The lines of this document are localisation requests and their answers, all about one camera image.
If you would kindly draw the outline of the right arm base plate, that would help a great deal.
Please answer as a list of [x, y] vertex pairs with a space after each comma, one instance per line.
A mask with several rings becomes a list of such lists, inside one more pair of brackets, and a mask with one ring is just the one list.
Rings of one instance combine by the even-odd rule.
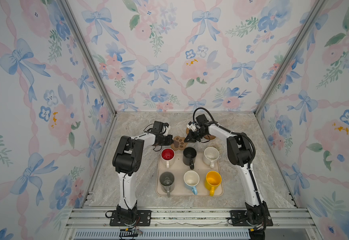
[[260, 211], [260, 216], [255, 216], [253, 213], [249, 213], [247, 210], [231, 210], [229, 211], [230, 217], [228, 223], [235, 227], [260, 227], [263, 225], [263, 215]]

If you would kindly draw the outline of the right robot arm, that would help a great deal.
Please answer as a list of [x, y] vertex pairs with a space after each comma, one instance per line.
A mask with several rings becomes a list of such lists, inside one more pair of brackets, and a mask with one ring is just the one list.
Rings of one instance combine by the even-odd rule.
[[263, 200], [253, 173], [252, 162], [256, 149], [245, 133], [235, 133], [219, 124], [206, 122], [187, 124], [186, 142], [200, 142], [207, 135], [215, 136], [226, 143], [227, 157], [231, 164], [239, 166], [239, 176], [245, 194], [246, 220], [255, 229], [266, 229], [268, 220], [266, 202]]

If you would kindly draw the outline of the plain round wooden coaster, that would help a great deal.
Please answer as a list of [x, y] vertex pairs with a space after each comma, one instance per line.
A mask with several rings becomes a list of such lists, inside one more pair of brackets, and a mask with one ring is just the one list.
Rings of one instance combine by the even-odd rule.
[[214, 140], [215, 138], [216, 138], [216, 136], [213, 136], [213, 135], [206, 135], [206, 136], [204, 136], [204, 138], [206, 139], [206, 140]]

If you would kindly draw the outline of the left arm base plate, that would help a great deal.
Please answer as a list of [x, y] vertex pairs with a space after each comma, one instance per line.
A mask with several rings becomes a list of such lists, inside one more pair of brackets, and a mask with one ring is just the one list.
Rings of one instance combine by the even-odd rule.
[[111, 227], [149, 227], [151, 224], [150, 210], [137, 210], [137, 214], [132, 219], [122, 217], [116, 210], [112, 211], [112, 214], [106, 213], [106, 217], [109, 218], [109, 225]]

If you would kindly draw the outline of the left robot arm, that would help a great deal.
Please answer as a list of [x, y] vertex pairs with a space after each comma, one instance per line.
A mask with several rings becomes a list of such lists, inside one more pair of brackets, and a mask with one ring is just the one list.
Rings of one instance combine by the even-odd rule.
[[113, 157], [113, 166], [120, 181], [120, 201], [114, 217], [119, 222], [131, 225], [138, 217], [136, 198], [136, 175], [143, 151], [149, 146], [170, 146], [173, 136], [168, 134], [144, 133], [136, 137], [122, 136]]

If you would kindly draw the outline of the cork paw print coaster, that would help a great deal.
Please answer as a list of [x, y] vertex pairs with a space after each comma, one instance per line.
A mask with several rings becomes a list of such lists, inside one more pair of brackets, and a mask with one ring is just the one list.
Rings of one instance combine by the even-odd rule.
[[171, 148], [174, 151], [183, 151], [187, 147], [187, 143], [184, 142], [185, 137], [175, 136], [173, 137], [173, 143], [171, 144]]

